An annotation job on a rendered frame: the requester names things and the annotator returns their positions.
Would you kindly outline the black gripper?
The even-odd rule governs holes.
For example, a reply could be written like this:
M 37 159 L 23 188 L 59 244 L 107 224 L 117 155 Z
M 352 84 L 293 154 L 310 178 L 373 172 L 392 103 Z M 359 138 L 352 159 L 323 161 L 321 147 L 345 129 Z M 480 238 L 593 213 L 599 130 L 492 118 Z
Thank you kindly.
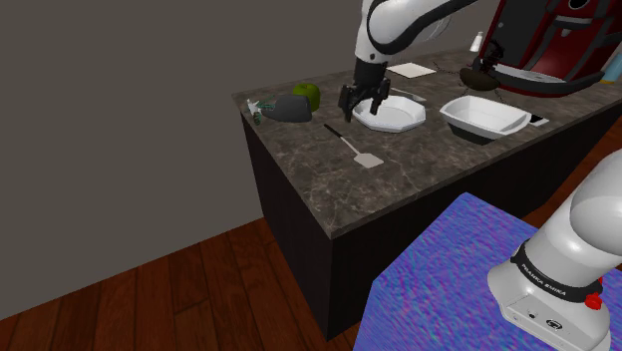
M 356 59 L 353 83 L 341 88 L 338 107 L 342 110 L 344 121 L 350 123 L 357 101 L 372 99 L 370 113 L 376 116 L 381 104 L 388 98 L 391 82 L 386 81 L 387 63 L 368 63 Z

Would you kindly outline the white octagonal plate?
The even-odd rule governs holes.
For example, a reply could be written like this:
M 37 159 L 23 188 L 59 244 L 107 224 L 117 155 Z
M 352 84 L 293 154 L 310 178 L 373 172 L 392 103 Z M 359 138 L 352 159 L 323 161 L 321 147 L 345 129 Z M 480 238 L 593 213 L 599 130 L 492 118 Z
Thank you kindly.
M 372 99 L 359 103 L 353 110 L 353 116 L 373 131 L 402 133 L 426 120 L 425 107 L 406 97 L 390 95 L 381 103 L 376 114 L 371 113 L 372 103 Z

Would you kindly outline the silver cutlery piece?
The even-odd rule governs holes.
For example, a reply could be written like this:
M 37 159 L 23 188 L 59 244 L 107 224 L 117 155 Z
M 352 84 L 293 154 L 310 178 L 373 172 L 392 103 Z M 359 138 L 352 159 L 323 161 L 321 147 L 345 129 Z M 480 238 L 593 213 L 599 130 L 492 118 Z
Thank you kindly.
M 421 97 L 419 95 L 416 95 L 414 93 L 410 93 L 410 92 L 407 92 L 407 91 L 404 91 L 404 90 L 400 90 L 400 89 L 397 89 L 397 88 L 394 88 L 394 87 L 390 88 L 390 90 L 393 91 L 393 92 L 397 92 L 399 94 L 405 95 L 405 96 L 409 97 L 410 99 L 414 100 L 415 102 L 424 103 L 424 102 L 427 101 L 427 99 L 425 99 L 425 98 L 423 98 L 423 97 Z

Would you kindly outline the green apple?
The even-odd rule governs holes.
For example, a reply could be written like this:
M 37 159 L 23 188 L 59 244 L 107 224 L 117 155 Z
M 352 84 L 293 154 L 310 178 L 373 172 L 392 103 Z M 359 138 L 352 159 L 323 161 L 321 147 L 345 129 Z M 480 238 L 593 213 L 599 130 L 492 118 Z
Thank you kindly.
M 294 95 L 307 97 L 312 112 L 315 112 L 319 109 L 321 102 L 321 92 L 316 85 L 311 83 L 300 83 L 293 88 L 292 93 Z

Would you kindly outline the white paper napkin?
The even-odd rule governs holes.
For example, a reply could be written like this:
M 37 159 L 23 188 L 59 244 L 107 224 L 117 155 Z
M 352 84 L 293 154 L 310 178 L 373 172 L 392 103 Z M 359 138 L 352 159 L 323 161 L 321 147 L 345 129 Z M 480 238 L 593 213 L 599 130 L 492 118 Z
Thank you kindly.
M 387 68 L 388 71 L 403 76 L 408 79 L 422 77 L 425 75 L 433 74 L 436 70 L 426 68 L 424 66 L 408 62 L 404 64 L 394 65 Z

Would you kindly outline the dark grey spray bottle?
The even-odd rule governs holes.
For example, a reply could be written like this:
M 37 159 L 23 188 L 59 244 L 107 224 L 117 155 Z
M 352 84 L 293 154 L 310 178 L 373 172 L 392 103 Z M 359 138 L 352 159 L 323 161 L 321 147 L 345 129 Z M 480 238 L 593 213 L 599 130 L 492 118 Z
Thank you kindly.
M 268 118 L 281 123 L 307 123 L 312 120 L 309 99 L 303 95 L 283 95 L 274 103 L 246 100 L 254 118 Z

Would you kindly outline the dark brown oval object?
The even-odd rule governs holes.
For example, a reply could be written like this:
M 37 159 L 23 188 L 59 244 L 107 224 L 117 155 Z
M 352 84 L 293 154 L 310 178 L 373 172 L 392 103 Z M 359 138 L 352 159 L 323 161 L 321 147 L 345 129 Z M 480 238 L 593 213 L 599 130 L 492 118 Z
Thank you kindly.
M 462 83 L 468 88 L 479 92 L 493 91 L 500 87 L 500 82 L 495 78 L 494 73 L 494 69 L 482 71 L 462 68 L 459 71 Z

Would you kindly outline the white rectangular dish black base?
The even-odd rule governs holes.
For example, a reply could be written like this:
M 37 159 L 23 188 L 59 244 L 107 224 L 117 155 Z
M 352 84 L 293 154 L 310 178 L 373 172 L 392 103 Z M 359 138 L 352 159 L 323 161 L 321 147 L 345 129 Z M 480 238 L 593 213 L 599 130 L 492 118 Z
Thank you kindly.
M 479 145 L 522 130 L 532 117 L 522 109 L 476 96 L 447 102 L 440 113 L 456 136 Z

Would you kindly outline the red coffee machine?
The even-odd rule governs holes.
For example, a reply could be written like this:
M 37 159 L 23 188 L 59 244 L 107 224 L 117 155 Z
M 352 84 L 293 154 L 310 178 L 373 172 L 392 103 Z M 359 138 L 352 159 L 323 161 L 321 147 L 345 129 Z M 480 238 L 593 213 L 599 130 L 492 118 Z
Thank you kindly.
M 474 70 L 507 91 L 571 95 L 594 84 L 622 43 L 622 0 L 500 0 Z

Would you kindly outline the blue purple patterned robot stand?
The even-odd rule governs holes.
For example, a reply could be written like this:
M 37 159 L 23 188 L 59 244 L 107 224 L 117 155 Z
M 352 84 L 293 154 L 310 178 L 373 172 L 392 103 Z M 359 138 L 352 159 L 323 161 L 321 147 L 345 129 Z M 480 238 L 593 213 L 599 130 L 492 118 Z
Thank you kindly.
M 354 351 L 560 351 L 507 321 L 490 270 L 539 228 L 461 194 L 373 282 Z M 602 278 L 610 351 L 622 351 L 622 277 Z

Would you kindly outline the light blue bottle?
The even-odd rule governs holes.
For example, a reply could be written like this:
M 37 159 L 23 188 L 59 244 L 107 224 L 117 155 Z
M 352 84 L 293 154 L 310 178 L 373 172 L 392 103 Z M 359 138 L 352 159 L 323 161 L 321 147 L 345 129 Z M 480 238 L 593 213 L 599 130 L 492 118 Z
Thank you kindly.
M 618 52 L 609 62 L 600 79 L 602 84 L 614 84 L 622 75 L 622 51 Z

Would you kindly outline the black handled silver spatula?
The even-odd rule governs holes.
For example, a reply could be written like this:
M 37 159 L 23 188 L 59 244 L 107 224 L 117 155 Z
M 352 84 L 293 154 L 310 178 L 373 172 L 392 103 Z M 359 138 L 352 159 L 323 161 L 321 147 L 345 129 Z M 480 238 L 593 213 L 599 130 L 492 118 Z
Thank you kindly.
M 331 126 L 324 124 L 324 127 L 340 139 L 350 150 L 355 153 L 354 161 L 366 169 L 371 169 L 381 165 L 384 161 L 370 153 L 361 153 L 350 142 L 348 142 L 339 132 Z

